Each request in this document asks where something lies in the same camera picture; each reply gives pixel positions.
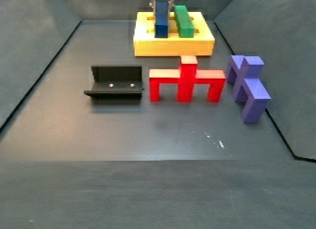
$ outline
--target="yellow block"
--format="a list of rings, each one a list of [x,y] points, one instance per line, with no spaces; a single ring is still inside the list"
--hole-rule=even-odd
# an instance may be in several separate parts
[[[189,12],[196,34],[194,38],[181,38],[174,19],[169,17],[169,38],[154,38],[154,16],[152,12],[138,12],[134,27],[134,56],[212,55],[214,37],[200,12]]]

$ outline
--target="toy block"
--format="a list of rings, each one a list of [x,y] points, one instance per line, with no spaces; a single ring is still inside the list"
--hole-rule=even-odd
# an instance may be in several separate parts
[[[154,38],[168,38],[169,33],[169,11],[168,3],[156,3],[156,21],[154,21]]]
[[[197,71],[197,84],[210,84],[208,91],[208,98],[210,102],[220,102],[225,81],[227,77],[223,70]]]
[[[243,110],[244,123],[257,123],[271,101],[260,74],[264,63],[259,56],[235,55],[229,60],[228,82],[233,83],[233,99],[245,102]]]
[[[154,38],[154,15],[138,12],[134,27],[134,56],[212,55],[214,37],[200,12],[189,12],[196,27],[194,38],[181,38],[174,12],[169,16],[168,38]]]
[[[244,55],[233,55],[229,60],[229,69],[228,69],[228,83],[233,84],[237,79],[236,71],[241,69],[243,61],[245,56]]]
[[[196,84],[210,84],[208,99],[218,102],[225,86],[225,73],[223,70],[197,70],[198,61],[194,56],[182,56],[180,69],[150,70],[150,100],[158,102],[161,83],[178,84],[178,102],[192,102]]]
[[[161,100],[161,84],[178,83],[181,71],[178,69],[152,69],[150,70],[150,101]]]
[[[181,38],[194,38],[194,25],[186,6],[174,6],[174,16]]]
[[[197,57],[192,55],[182,55],[181,59],[181,83],[192,82],[196,78],[198,68]]]
[[[178,102],[193,101],[194,83],[180,83],[178,84]]]

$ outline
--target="purple block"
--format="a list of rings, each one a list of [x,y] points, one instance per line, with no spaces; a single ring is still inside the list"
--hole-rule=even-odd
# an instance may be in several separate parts
[[[259,56],[233,55],[229,60],[228,83],[233,83],[233,99],[245,102],[243,120],[257,123],[271,101],[260,81],[264,63]]]
[[[237,79],[237,72],[241,69],[244,58],[244,55],[233,55],[231,57],[229,68],[227,71],[227,81],[231,84],[233,84]]]
[[[260,78],[264,63],[259,56],[245,56],[239,78]]]
[[[244,86],[241,86],[240,89],[233,89],[232,90],[232,96],[233,96],[233,100],[236,102],[247,102],[248,100],[248,94],[245,92],[245,88]]]
[[[245,78],[245,92],[253,97],[255,100],[269,101],[271,95],[257,78]]]
[[[268,106],[268,101],[267,103],[247,102],[245,108],[243,110],[244,123],[247,124],[257,123],[261,119],[261,115],[265,111],[267,106]]]

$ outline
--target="red block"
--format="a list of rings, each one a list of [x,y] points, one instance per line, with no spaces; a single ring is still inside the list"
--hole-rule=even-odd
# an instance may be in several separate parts
[[[194,56],[182,56],[180,69],[150,70],[150,100],[161,100],[162,83],[178,84],[178,102],[192,102],[196,84],[210,84],[208,99],[218,102],[225,86],[225,73],[223,70],[197,70],[198,61]]]

